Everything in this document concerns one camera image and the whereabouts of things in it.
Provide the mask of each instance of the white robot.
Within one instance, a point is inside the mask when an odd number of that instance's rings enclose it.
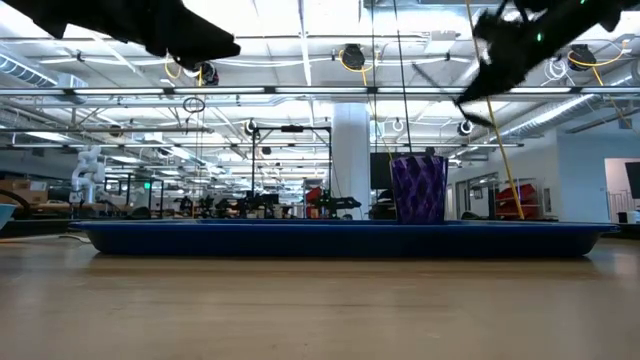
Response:
[[[85,146],[78,154],[78,166],[71,176],[70,203],[95,203],[96,184],[102,184],[105,180],[104,164],[98,163],[101,151],[97,145]]]

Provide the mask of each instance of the wooden table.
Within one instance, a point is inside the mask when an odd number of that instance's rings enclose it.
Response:
[[[637,359],[640,243],[582,261],[114,258],[0,245],[0,359]]]

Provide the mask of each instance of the yellow cable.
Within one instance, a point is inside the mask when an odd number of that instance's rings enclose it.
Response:
[[[602,81],[602,77],[600,77],[600,73],[598,72],[598,69],[594,66],[591,68],[593,70],[593,73],[596,76],[596,79],[598,79],[598,83],[600,84],[600,86],[604,86],[604,82]],[[640,135],[640,133],[638,132],[638,130],[636,130],[633,127],[633,124],[629,121],[629,119],[627,119],[624,114],[622,113],[622,110],[620,110],[620,108],[618,107],[618,105],[616,105],[616,102],[613,101],[613,99],[611,98],[611,96],[609,96],[609,101],[611,102],[611,105],[613,105],[613,108],[616,109],[616,114],[618,115],[618,117],[620,118],[620,120],[624,121],[625,124],[627,124],[627,126],[633,130],[634,133],[636,133],[636,135]]]
[[[182,74],[182,67],[178,68],[178,75],[173,75],[171,73],[171,71],[169,71],[169,54],[167,54],[167,59],[164,62],[164,72],[167,73],[167,76],[172,78],[172,79],[177,79],[180,77],[180,74]]]
[[[376,61],[378,60],[378,54],[376,53],[376,58],[373,61],[373,65],[369,66],[366,69],[361,69],[361,70],[353,70],[351,68],[349,68],[344,61],[342,61],[342,54],[344,54],[344,50],[340,50],[340,52],[338,53],[338,59],[340,59],[340,64],[342,64],[342,66],[347,69],[348,71],[351,72],[359,72],[362,73],[362,82],[364,83],[364,86],[367,86],[367,76],[365,75],[366,72],[371,71],[373,69],[374,66],[376,66]]]
[[[569,51],[569,54],[567,54],[567,59],[569,59],[569,61],[571,61],[572,63],[580,65],[580,66],[588,66],[588,67],[596,68],[596,67],[600,67],[600,66],[613,64],[614,62],[620,60],[622,55],[624,55],[624,49],[626,47],[627,47],[627,42],[623,41],[622,42],[622,50],[620,50],[620,54],[618,54],[618,56],[616,56],[615,58],[613,58],[611,60],[608,60],[608,61],[605,61],[605,62],[601,62],[601,63],[583,63],[583,62],[580,62],[578,60],[575,60],[574,58],[571,57],[571,54],[573,54],[573,51]]]
[[[471,2],[470,0],[465,0],[467,5],[467,15],[469,17],[469,26],[471,27],[471,33],[473,33],[473,16],[471,15]],[[478,47],[478,40],[473,37],[473,45],[476,50],[476,59],[478,63],[481,61],[480,57],[480,48]],[[496,140],[498,140],[498,144],[500,145],[500,152],[502,153],[502,160],[504,161],[504,166],[507,170],[507,177],[509,178],[509,185],[511,186],[511,192],[513,193],[513,198],[516,201],[516,207],[518,208],[518,215],[521,220],[524,220],[524,213],[522,212],[522,204],[520,203],[520,196],[518,196],[518,191],[516,190],[516,184],[513,182],[513,176],[511,176],[511,168],[509,167],[509,160],[507,159],[507,153],[504,151],[504,145],[502,144],[502,136],[500,136],[500,131],[498,130],[498,125],[496,124],[496,117],[493,113],[493,107],[491,106],[491,100],[487,96],[487,107],[489,108],[489,116],[491,117],[491,122],[493,123],[493,130],[496,133]]]

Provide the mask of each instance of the purple cup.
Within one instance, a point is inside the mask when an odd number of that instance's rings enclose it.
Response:
[[[400,224],[444,223],[449,159],[407,156],[391,162],[393,194]]]

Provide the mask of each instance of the white column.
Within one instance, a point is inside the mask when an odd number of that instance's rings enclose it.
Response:
[[[369,179],[369,113],[367,104],[334,104],[332,123],[334,197],[352,196],[360,209],[338,211],[354,220],[367,220],[371,199]]]

